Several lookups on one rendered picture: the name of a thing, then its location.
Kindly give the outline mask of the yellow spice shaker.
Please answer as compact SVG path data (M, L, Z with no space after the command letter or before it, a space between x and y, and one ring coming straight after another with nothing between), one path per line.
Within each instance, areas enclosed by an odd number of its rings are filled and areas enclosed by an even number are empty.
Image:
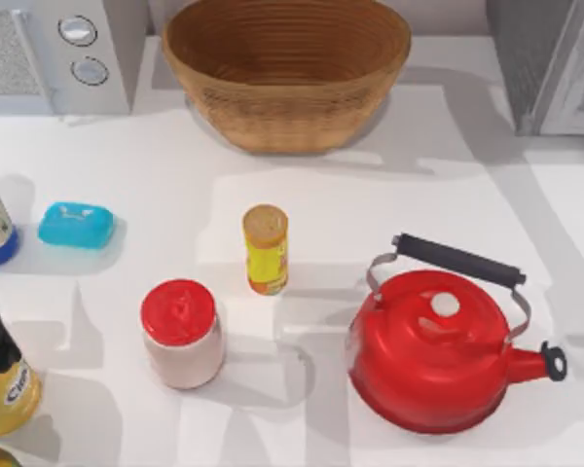
M258 294L278 294L288 279L288 217L277 206L258 204L242 218L246 275Z

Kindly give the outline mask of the white jar with red lid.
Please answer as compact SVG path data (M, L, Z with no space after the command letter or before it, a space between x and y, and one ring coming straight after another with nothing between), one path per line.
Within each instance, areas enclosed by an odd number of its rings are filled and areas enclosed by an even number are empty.
M197 281L172 279L153 288L140 308L143 341L164 384L188 390L214 379L225 337L211 292Z

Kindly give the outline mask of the brown woven basket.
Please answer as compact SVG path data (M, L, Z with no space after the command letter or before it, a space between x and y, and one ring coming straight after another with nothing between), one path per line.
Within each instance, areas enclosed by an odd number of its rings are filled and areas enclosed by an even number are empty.
M197 0L162 49L200 115L257 153L322 153L374 116L410 53L409 23L380 0Z

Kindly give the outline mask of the red kettle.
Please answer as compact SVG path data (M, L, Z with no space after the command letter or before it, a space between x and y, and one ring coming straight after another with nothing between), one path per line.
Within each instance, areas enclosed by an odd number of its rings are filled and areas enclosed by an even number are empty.
M384 282L366 273L371 292L348 328L347 374L375 413L413 432L452 434L490 416L512 384L566 378L560 347L514 345L531 318L518 268L407 233L392 243L372 267L403 256L429 267ZM510 327L478 280L506 288L526 321Z

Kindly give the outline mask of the blue soap bar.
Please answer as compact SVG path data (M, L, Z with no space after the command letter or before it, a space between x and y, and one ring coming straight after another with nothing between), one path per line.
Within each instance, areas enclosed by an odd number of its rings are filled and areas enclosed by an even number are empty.
M103 206L71 201L53 203L44 213L37 235L44 243L99 250L115 230L115 216Z

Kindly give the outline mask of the white microwave knob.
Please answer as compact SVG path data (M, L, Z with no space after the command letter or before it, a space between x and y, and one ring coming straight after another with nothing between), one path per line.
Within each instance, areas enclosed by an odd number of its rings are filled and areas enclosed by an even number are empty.
M91 56L73 61L70 65L70 71L79 83L89 87L101 86L109 78L109 71L106 65Z
M60 37L75 47L88 47L97 39L94 23L83 16L63 18L57 25Z

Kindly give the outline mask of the pale microwave oven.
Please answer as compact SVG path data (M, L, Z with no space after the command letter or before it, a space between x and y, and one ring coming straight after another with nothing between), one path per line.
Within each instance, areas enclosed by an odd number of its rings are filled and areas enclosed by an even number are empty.
M73 16L94 23L90 46L60 37L58 22ZM147 0L0 0L0 115L129 114L148 23ZM103 85L72 76L71 63L86 56L108 68Z

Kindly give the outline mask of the yellow bottle with label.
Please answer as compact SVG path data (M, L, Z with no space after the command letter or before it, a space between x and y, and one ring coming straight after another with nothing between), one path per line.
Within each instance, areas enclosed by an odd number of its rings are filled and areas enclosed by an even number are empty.
M25 359L0 374L0 437L18 430L34 415L41 395L41 380Z

